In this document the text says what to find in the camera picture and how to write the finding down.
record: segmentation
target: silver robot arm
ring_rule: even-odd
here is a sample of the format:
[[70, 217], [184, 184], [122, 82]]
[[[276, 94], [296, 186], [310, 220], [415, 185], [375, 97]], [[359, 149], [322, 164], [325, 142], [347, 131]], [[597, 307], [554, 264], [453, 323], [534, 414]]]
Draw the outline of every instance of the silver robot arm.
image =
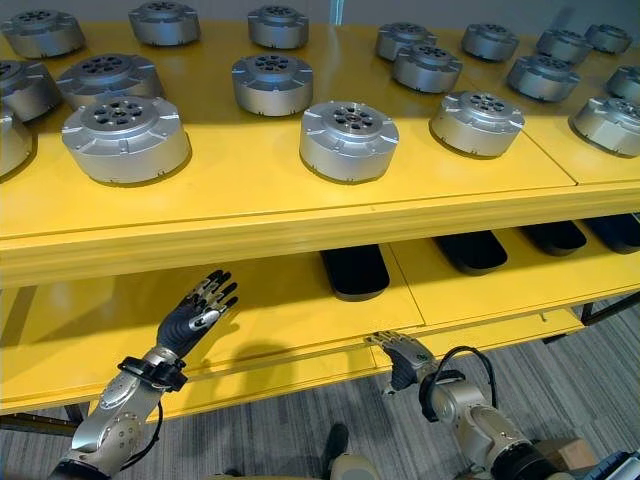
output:
[[237, 302], [228, 298], [235, 283], [230, 273], [213, 272], [163, 320], [157, 344], [142, 359], [125, 358], [118, 375], [107, 385], [96, 409], [80, 424], [71, 449], [50, 480], [103, 480], [140, 460], [158, 440], [139, 448], [147, 417], [165, 392], [178, 391], [187, 381], [182, 358]]
[[[395, 332], [376, 332], [365, 342], [381, 347], [392, 360], [391, 382], [384, 393], [394, 394], [420, 384], [419, 400], [430, 422], [451, 425], [460, 449], [475, 470], [490, 473], [496, 480], [563, 480], [559, 473], [520, 430], [497, 410], [493, 368], [489, 360], [472, 347], [456, 347], [442, 362], [418, 340]], [[446, 361], [460, 351], [472, 351], [487, 367], [492, 386], [489, 402], [480, 389], [457, 370], [444, 370]]]

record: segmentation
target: black wrist strap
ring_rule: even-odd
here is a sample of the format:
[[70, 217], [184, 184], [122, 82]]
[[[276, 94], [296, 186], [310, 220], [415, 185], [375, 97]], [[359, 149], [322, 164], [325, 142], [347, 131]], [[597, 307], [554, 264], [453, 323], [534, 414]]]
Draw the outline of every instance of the black wrist strap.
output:
[[153, 365], [146, 360], [126, 357], [118, 368], [150, 385], [160, 385], [167, 388], [169, 392], [179, 392], [187, 383], [187, 376], [182, 373], [185, 365], [182, 360], [176, 360], [174, 364], [160, 362], [158, 365]]
[[434, 386], [432, 384], [435, 381], [441, 382], [442, 380], [466, 380], [466, 377], [458, 370], [444, 370], [439, 376], [436, 376], [436, 372], [434, 372], [422, 380], [418, 400], [420, 400], [420, 406], [422, 407], [422, 415], [431, 423], [438, 421], [438, 416], [431, 404], [431, 398], [429, 398], [430, 393], [433, 392]]

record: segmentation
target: metal cylindrical part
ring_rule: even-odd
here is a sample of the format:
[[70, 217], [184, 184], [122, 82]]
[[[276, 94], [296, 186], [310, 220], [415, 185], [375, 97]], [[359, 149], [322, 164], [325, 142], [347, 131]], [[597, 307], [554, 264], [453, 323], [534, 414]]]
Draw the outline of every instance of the metal cylindrical part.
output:
[[56, 81], [73, 109], [111, 97], [164, 97], [156, 67], [147, 58], [104, 53], [76, 63]]
[[431, 131], [447, 145], [472, 155], [504, 153], [524, 127], [522, 113], [487, 92], [455, 92], [442, 99]]
[[631, 35], [614, 25], [591, 25], [585, 34], [587, 41], [601, 52], [622, 53], [631, 45]]
[[583, 35], [570, 30], [545, 30], [536, 43], [536, 51], [575, 65], [586, 58], [591, 45]]
[[437, 37], [433, 33], [415, 23], [388, 23], [378, 29], [376, 53], [393, 61], [401, 48], [410, 47], [415, 43], [435, 45], [436, 40]]
[[190, 152], [176, 107], [162, 98], [115, 97], [82, 106], [66, 120], [62, 141], [87, 175], [112, 183], [160, 177]]
[[249, 38], [271, 48], [300, 48], [309, 40], [309, 19], [291, 7], [265, 5], [249, 12]]
[[569, 119], [573, 129], [605, 150], [640, 155], [640, 107], [620, 98], [593, 97]]
[[249, 112], [279, 117], [311, 105], [313, 71], [296, 57], [246, 57], [233, 64], [231, 76], [236, 102]]
[[494, 23], [471, 24], [462, 37], [462, 49], [483, 60], [503, 62], [518, 47], [518, 37], [511, 30]]
[[8, 108], [0, 110], [0, 177], [24, 162], [33, 148], [31, 132]]
[[2, 22], [3, 35], [18, 54], [27, 58], [55, 57], [84, 46], [73, 15], [55, 10], [29, 10]]
[[579, 82], [567, 62], [544, 55], [518, 58], [507, 76], [514, 90], [545, 102], [564, 100]]
[[607, 90], [616, 97], [640, 104], [640, 66], [623, 65], [607, 81]]
[[393, 63], [393, 78], [419, 92], [441, 93], [453, 88], [462, 63], [449, 52], [416, 43], [401, 48]]
[[140, 43], [184, 45], [200, 38], [198, 13], [177, 2], [154, 1], [129, 12], [133, 34]]
[[304, 112], [300, 155], [322, 176], [363, 182], [386, 172], [398, 139], [398, 129], [384, 113], [363, 103], [331, 101]]
[[48, 112], [60, 103], [60, 93], [42, 62], [0, 61], [2, 104], [23, 122]]

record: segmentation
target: yellow table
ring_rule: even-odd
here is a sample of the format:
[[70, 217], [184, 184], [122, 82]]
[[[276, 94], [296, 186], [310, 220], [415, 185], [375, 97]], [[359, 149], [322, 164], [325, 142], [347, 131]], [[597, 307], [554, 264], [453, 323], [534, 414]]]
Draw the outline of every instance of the yellow table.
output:
[[[362, 342], [376, 330], [417, 336], [438, 355], [460, 343], [493, 348], [578, 330], [567, 306], [640, 288], [639, 254], [608, 251], [584, 226], [588, 245], [566, 258], [505, 228], [640, 205], [635, 167], [598, 160], [600, 180], [584, 181], [565, 162], [592, 147], [558, 138], [542, 145], [536, 125], [560, 113], [529, 114], [525, 134], [500, 158], [457, 155], [427, 129], [441, 95], [390, 79], [391, 65], [373, 54], [375, 28], [315, 25], [295, 52], [314, 68], [314, 101], [370, 103], [400, 131], [385, 176], [334, 184], [300, 161], [300, 115], [258, 117], [235, 105], [231, 65], [261, 51], [246, 26], [202, 27], [198, 43], [153, 49], [123, 24], [83, 25], [86, 50], [45, 61], [58, 76], [101, 52], [149, 57], [193, 155], [160, 182], [111, 187], [86, 177], [62, 145], [69, 107], [30, 124], [35, 158], [0, 183], [0, 414], [94, 400], [116, 364], [143, 354], [162, 317], [214, 266], [234, 273], [241, 302], [188, 356], [191, 383], [167, 397], [169, 416], [386, 371], [388, 359]], [[442, 46], [457, 48], [461, 32], [438, 33]], [[12, 57], [5, 43], [0, 51]], [[483, 75], [508, 71], [462, 60], [457, 89], [484, 88]], [[600, 75], [611, 61], [582, 68]], [[480, 278], [458, 274], [424, 238], [485, 228], [502, 228], [510, 258]], [[391, 286], [363, 303], [335, 299], [314, 252], [384, 242], [393, 242], [382, 246]]]
[[[454, 44], [454, 39], [446, 35]], [[580, 111], [591, 97], [609, 94], [604, 86], [621, 65], [640, 64], [640, 52], [627, 50], [622, 55], [609, 55], [593, 50], [584, 62], [575, 67], [580, 83], [566, 100], [558, 103], [540, 102], [511, 89], [506, 77], [516, 58], [532, 55], [535, 39], [522, 38], [511, 60], [488, 64], [457, 52], [464, 61], [463, 76], [476, 88], [491, 91], [518, 105], [525, 115], [524, 133], [547, 152], [579, 185], [636, 183], [640, 181], [640, 160], [613, 155], [588, 144], [569, 127], [568, 118]]]
[[[640, 180], [577, 186], [557, 163], [567, 152], [562, 142], [543, 150], [520, 135], [491, 161], [447, 150], [427, 130], [441, 95], [394, 82], [390, 63], [373, 53], [372, 27], [315, 25], [310, 43], [295, 52], [314, 69], [315, 102], [370, 103], [391, 115], [400, 131], [381, 179], [362, 185], [323, 180], [300, 161], [300, 114], [265, 118], [235, 104], [231, 65], [261, 51], [249, 42], [246, 25], [202, 27], [200, 42], [151, 48], [139, 45], [125, 24], [87, 24], [87, 49], [45, 60], [57, 77], [97, 53], [150, 58], [181, 112], [193, 155], [160, 182], [105, 186], [80, 171], [60, 140], [68, 106], [32, 122], [37, 155], [0, 184], [3, 285], [620, 213], [640, 204]], [[444, 46], [453, 42], [441, 36]], [[4, 40], [0, 52], [13, 55]], [[463, 75], [456, 88], [474, 88], [473, 80]]]

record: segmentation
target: black plastic tray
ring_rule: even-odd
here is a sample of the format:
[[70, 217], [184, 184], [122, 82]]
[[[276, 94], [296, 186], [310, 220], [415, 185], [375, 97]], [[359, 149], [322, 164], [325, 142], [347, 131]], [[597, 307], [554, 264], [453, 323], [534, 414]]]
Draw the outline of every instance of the black plastic tray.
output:
[[527, 225], [520, 229], [531, 243], [555, 257], [569, 255], [587, 244], [587, 237], [569, 220]]
[[389, 286], [389, 272], [378, 245], [320, 252], [333, 292], [341, 300], [360, 302]]
[[507, 252], [490, 230], [434, 238], [442, 253], [460, 272], [485, 275], [507, 261]]
[[631, 213], [585, 218], [584, 223], [616, 253], [626, 254], [640, 250], [640, 222]]

